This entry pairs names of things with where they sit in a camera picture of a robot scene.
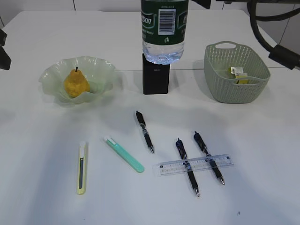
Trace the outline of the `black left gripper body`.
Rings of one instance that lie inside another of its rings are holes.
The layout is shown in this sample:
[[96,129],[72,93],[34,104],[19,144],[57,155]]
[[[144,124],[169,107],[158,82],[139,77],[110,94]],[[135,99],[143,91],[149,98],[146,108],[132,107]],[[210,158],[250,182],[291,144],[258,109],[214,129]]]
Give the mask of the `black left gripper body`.
[[3,30],[0,30],[0,68],[3,70],[9,70],[11,66],[11,58],[3,48],[6,38],[7,34]]

